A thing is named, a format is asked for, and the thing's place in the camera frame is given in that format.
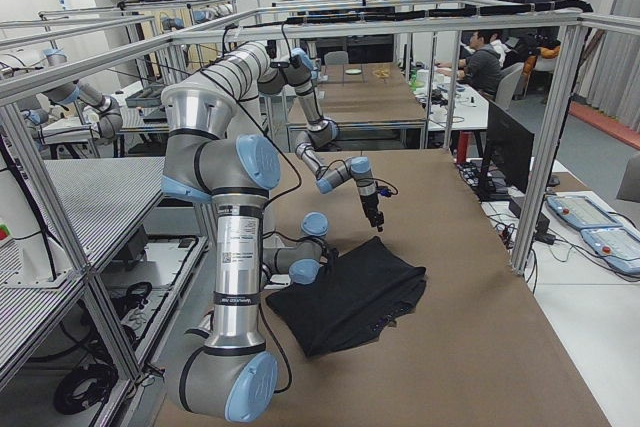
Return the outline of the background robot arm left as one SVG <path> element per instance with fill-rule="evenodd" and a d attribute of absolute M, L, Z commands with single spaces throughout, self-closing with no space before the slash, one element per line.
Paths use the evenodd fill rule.
<path fill-rule="evenodd" d="M 123 131 L 122 113 L 129 111 L 122 107 L 113 96 L 107 96 L 86 83 L 71 83 L 44 93 L 54 106 L 67 108 L 79 101 L 84 109 L 78 116 L 60 118 L 51 123 L 49 111 L 42 108 L 37 98 L 26 101 L 19 109 L 31 137 L 40 146 L 54 147 L 62 144 L 74 144 L 95 141 L 115 141 Z M 314 174 L 316 185 L 323 194 L 335 190 L 352 179 L 358 188 L 362 208 L 370 225 L 381 231 L 384 224 L 383 213 L 379 210 L 378 197 L 389 196 L 387 187 L 380 187 L 374 177 L 370 160 L 366 156 L 351 157 L 333 168 L 323 164 L 316 156 L 316 148 L 310 134 L 305 132 L 299 142 L 296 156 L 304 161 Z"/>

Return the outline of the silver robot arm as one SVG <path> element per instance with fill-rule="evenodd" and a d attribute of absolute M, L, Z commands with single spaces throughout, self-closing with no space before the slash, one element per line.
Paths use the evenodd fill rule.
<path fill-rule="evenodd" d="M 230 134 L 246 119 L 255 93 L 295 90 L 307 120 L 304 152 L 331 142 L 311 74 L 299 56 L 275 62 L 248 42 L 163 91 L 169 138 L 161 188 L 167 196 L 209 205 L 217 226 L 213 311 L 187 332 L 182 360 L 166 372 L 171 400 L 189 412 L 251 422 L 268 407 L 278 367 L 259 330 L 263 218 L 280 180 L 276 147 L 259 131 Z"/>
<path fill-rule="evenodd" d="M 384 214 L 379 210 L 379 197 L 391 193 L 378 184 L 366 156 L 340 160 L 333 167 L 323 163 L 317 151 L 334 141 L 339 133 L 337 123 L 323 114 L 312 80 L 313 64 L 301 48 L 289 51 L 286 57 L 272 60 L 266 73 L 258 81 L 258 90 L 265 95 L 279 93 L 291 86 L 306 118 L 306 129 L 295 141 L 295 154 L 314 174 L 320 193 L 327 194 L 353 180 L 366 218 L 378 231 L 383 230 Z"/>

